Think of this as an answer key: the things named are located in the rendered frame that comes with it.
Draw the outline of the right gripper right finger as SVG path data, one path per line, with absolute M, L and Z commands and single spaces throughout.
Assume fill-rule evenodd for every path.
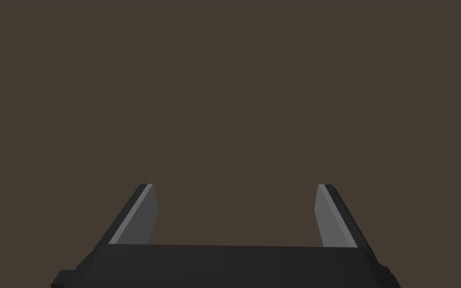
M 370 256 L 375 255 L 332 184 L 317 186 L 314 215 L 324 247 L 358 248 Z

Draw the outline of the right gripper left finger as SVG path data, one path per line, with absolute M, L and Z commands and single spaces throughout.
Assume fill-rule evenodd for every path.
M 97 244 L 148 244 L 158 213 L 154 184 L 139 185 Z

